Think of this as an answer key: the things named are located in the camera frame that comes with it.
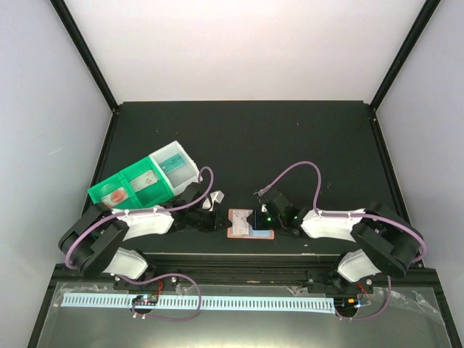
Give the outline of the pink leather card holder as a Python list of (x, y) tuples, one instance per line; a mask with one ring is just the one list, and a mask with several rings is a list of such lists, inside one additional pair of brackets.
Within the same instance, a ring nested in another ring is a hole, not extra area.
[[(244, 209), (229, 209), (228, 219), (231, 222), (232, 210), (244, 210)], [(256, 239), (256, 240), (273, 240), (275, 238), (274, 231), (272, 230), (257, 230), (249, 229), (249, 234), (247, 236), (234, 236), (232, 234), (232, 226), (227, 229), (227, 237), (229, 239)]]

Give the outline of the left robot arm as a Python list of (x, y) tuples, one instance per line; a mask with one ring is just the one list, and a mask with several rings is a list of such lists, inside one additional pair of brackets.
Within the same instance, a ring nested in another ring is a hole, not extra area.
[(91, 206), (59, 240), (65, 264), (85, 277), (102, 273), (129, 278), (139, 289), (150, 288), (156, 278), (141, 251), (124, 249), (123, 242), (142, 236), (161, 236), (187, 231), (213, 232), (230, 228), (231, 221), (215, 209), (224, 194), (205, 195), (200, 183), (150, 208), (110, 209), (102, 203)]

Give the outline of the flower card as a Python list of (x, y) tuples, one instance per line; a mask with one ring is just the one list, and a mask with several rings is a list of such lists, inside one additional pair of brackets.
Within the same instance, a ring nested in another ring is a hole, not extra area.
[(252, 214), (251, 210), (232, 210), (232, 234), (234, 236), (247, 236), (250, 225), (247, 218)]

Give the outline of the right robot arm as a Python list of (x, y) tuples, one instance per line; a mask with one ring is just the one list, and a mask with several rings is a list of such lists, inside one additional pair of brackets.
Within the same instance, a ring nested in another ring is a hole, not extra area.
[(335, 294), (350, 293), (356, 283), (378, 274), (402, 278), (426, 250), (422, 235), (380, 203), (328, 211), (298, 207), (274, 189), (263, 194), (260, 202), (261, 208), (245, 215), (246, 226), (253, 231), (355, 244), (355, 250), (342, 253), (330, 270), (309, 277), (317, 287)]

